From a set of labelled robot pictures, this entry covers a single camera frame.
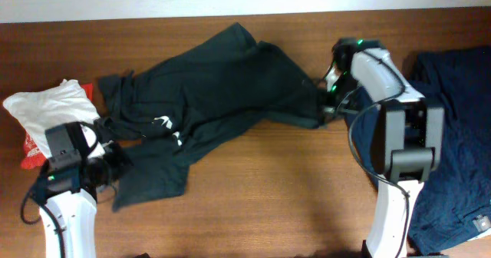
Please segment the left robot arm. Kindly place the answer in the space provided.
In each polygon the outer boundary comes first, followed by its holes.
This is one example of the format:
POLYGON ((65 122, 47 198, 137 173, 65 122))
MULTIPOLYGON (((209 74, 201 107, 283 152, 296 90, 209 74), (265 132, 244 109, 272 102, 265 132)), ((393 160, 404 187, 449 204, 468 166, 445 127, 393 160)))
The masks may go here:
POLYGON ((45 131, 51 156, 28 197, 39 207, 46 257, 95 257, 97 193, 132 166, 121 146, 103 143, 93 124, 75 121, 45 131))

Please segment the black Nike t-shirt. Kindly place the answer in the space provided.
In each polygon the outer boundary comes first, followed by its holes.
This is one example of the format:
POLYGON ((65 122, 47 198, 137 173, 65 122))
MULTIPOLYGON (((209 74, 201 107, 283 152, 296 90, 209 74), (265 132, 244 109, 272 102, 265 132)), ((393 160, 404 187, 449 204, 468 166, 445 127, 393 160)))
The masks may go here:
POLYGON ((189 169, 219 145, 270 120, 321 126, 318 90, 279 47, 233 24, 140 74, 98 82, 105 141, 130 141, 113 210, 185 193, 189 169))

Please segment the navy blue garment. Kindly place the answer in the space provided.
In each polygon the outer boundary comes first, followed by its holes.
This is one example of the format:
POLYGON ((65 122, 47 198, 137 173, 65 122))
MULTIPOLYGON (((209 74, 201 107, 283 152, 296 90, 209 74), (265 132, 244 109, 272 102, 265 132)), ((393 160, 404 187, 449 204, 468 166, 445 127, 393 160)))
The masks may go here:
MULTIPOLYGON (((428 256, 490 230, 490 48, 420 53, 405 79, 444 109, 440 164, 416 200, 407 234, 428 256)), ((370 111, 354 130, 363 169, 372 167, 377 117, 370 111)))

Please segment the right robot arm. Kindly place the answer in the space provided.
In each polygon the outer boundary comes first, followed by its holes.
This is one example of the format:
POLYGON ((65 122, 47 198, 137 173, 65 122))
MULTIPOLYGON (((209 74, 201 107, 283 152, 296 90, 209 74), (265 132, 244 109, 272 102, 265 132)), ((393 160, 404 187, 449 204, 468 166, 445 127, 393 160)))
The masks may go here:
POLYGON ((348 144, 359 166, 364 162, 354 144, 354 130, 363 116, 378 112, 370 144, 372 167, 364 169, 377 180, 377 202, 361 255, 406 257, 416 200, 440 164, 444 109, 411 86, 378 40, 339 39, 323 80, 325 115, 354 115, 348 144))

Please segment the red folded shirt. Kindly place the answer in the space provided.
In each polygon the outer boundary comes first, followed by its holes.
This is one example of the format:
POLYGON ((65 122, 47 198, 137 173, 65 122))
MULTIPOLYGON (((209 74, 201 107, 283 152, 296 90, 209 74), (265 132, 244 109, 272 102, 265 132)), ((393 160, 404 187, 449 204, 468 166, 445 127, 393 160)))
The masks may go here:
MULTIPOLYGON (((94 91, 93 84, 82 84, 81 87, 84 89, 87 98, 90 100, 90 102, 92 102, 94 91)), ((42 166, 46 161, 46 157, 39 150, 37 144, 33 141, 29 134, 25 135, 23 150, 25 152, 25 157, 20 163, 22 169, 32 170, 36 167, 42 166)))

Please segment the white folded shirt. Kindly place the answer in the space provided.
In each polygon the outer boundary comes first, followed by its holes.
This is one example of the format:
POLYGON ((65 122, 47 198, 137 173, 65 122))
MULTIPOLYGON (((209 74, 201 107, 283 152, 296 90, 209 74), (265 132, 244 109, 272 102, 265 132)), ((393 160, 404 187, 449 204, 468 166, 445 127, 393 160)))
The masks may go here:
POLYGON ((40 92, 18 92, 3 101, 3 107, 27 131, 46 158, 51 151, 45 131, 60 124, 94 123, 100 115, 76 80, 40 92))

